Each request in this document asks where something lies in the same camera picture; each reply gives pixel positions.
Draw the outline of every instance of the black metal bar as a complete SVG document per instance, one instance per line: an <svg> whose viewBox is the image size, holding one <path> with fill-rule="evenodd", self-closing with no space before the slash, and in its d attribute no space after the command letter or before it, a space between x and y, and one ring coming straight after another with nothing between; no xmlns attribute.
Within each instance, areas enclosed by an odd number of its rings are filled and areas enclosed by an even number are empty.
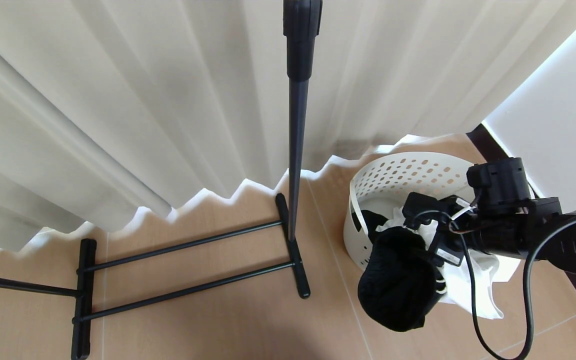
<svg viewBox="0 0 576 360"><path fill-rule="evenodd" d="M279 219L281 219L281 228L283 229L286 246L288 246L288 254L290 255L291 262L294 263L292 273L297 282L297 292L302 299L306 299L311 296L311 287L308 284L306 269L304 269L304 262L302 262L299 246L297 246L297 238L293 237L292 240L290 240L290 237L288 237L288 207L286 207L284 194L277 194L274 202L277 205L277 211L279 211Z"/></svg>
<svg viewBox="0 0 576 360"><path fill-rule="evenodd" d="M21 290L23 292L50 294L54 296L78 297L80 296L80 294L82 294L78 290L67 289L66 287L32 284L30 282L8 280L7 278L0 278L0 288L10 290Z"/></svg>
<svg viewBox="0 0 576 360"><path fill-rule="evenodd" d="M97 242L93 239L83 239L79 246L79 268L85 269L95 263ZM75 303L75 319L80 319L92 313L92 292L95 280L94 272L78 272L77 291L81 296ZM90 321L73 323L71 360L84 360L90 355Z"/></svg>
<svg viewBox="0 0 576 360"><path fill-rule="evenodd" d="M288 168L288 241L295 240L297 227L297 205L299 202L299 184L304 157L304 131L306 129L306 104L308 101L308 80L290 80L290 99L288 100L288 127L290 159Z"/></svg>
<svg viewBox="0 0 576 360"><path fill-rule="evenodd" d="M135 301L135 302L127 303L126 305L121 305L121 306L113 307L110 309L101 310L98 312L93 312L91 314L88 314L86 316L82 316L79 318L75 317L74 319L72 319L72 321L75 323L77 321L85 322L85 321L91 321L93 319L98 319L101 317L107 317L108 315L127 312L128 310L141 308L141 307L147 306L147 305L153 305L156 303L161 303L162 301L166 301L166 300L176 299L178 297L187 296L187 295L192 294L192 293L201 292L202 290L208 290L208 289L212 289L215 287L220 287L221 285L226 285L226 284L234 283L235 281L253 278L254 276L267 274L267 273L273 272L273 271L278 271L281 269L292 267L294 265L295 264L292 261L282 262L281 264L268 266L266 268L256 269L254 271L249 271L246 273L230 276L227 278L222 278L220 280L215 280L212 282L208 282L206 284L188 287L188 288L183 289L183 290L169 292L167 294L163 294L160 296L147 298L146 300Z"/></svg>
<svg viewBox="0 0 576 360"><path fill-rule="evenodd" d="M173 246L160 248L158 250L148 251L148 252L144 252L144 253L138 253L137 255L124 257L123 259L117 259L117 260L112 260L112 261L108 261L108 262L101 262L100 264L94 264L91 266L87 266L86 268L83 269L83 271L84 272L93 272L93 271L98 271L101 269L115 267L117 265L135 262L136 260L150 258L151 256L157 256L157 255L162 255L162 254L166 254L166 253L171 253L173 251L187 249L187 248L191 248L193 246L198 246L201 244L207 244L207 243L214 242L214 241L221 240L221 239L236 237L237 235L247 234L247 233L251 233L253 231L257 231L257 230L272 228L273 226L281 225L281 223L282 223L281 221L277 220L277 221L262 223L260 225L255 225L255 226L251 226L251 227L247 227L247 228L241 228L240 230L234 230L234 231L226 232L224 234L206 237L204 239L194 240L194 241L190 241L190 242L183 243L183 244L176 244Z"/></svg>

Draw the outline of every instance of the floor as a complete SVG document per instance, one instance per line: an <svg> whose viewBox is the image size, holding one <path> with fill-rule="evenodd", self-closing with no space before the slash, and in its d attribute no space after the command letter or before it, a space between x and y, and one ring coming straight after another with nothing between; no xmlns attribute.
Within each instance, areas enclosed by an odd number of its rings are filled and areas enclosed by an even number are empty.
<svg viewBox="0 0 576 360"><path fill-rule="evenodd" d="M471 162L483 158L467 137L445 136L403 145ZM329 164L302 178L297 240L312 295L302 300L292 271L283 269L235 284L92 321L91 360L308 359L391 360L487 358L470 314L440 303L425 327L391 332L364 314L357 300L359 268L343 245L350 178L377 155ZM232 200L206 196L170 223L150 212L121 232L82 228L42 234L45 244L22 253L0 251L0 277L73 287L78 239L98 241L97 261L199 239L277 218L275 191L245 185ZM99 271L94 309L122 305L288 260L278 227ZM530 359L576 358L576 292L566 275L545 262L534 267L535 340ZM482 320L490 346L516 356L525 334L521 277L494 285L505 319ZM0 289L0 359L66 359L74 300Z"/></svg>

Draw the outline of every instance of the beige curtain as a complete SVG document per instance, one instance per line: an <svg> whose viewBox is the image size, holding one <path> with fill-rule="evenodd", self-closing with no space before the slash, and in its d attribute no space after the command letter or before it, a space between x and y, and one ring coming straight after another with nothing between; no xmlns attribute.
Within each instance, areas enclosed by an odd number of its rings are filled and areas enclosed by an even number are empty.
<svg viewBox="0 0 576 360"><path fill-rule="evenodd" d="M467 132L576 29L576 0L327 0L304 166ZM0 0L0 246L119 230L288 165L281 0Z"/></svg>

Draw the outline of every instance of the plastic basket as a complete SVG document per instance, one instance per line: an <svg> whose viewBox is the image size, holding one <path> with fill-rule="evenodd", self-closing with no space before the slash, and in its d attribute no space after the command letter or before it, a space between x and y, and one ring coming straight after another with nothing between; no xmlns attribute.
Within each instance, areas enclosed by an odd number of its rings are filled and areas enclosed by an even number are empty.
<svg viewBox="0 0 576 360"><path fill-rule="evenodd" d="M343 243L355 264L365 270L373 250L361 210L392 219L393 209L403 207L410 192L438 199L457 195L471 201L473 189L466 180L466 171L471 166L471 162L445 153L401 152L380 157L361 168L350 181L350 200L343 224ZM359 231L353 213L361 224Z"/></svg>

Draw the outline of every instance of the white cloth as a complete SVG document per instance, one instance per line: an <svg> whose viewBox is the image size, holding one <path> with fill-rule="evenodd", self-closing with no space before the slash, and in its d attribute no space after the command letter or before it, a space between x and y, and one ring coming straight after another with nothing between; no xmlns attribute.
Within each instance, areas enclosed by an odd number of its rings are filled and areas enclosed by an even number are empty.
<svg viewBox="0 0 576 360"><path fill-rule="evenodd" d="M377 226L377 231L381 232L396 226L403 226L405 217L402 208L393 209L392 219L389 219L381 226ZM437 221L432 221L430 225L421 225L418 231L411 230L421 235L425 241L425 248L428 249L437 232ZM485 319L503 319L504 313L495 305L492 296L492 283L496 280L496 274L500 269L501 262L510 261L512 264L505 264L504 269L511 269L510 275L517 269L519 261L503 256L487 255L480 251L469 250L472 261L473 272L475 274L475 291L477 297L477 316ZM460 266L444 264L439 268L439 272L446 282L447 292L439 300L440 303L456 304L467 312L472 313L471 308L471 278L468 272L468 265L464 259Z"/></svg>

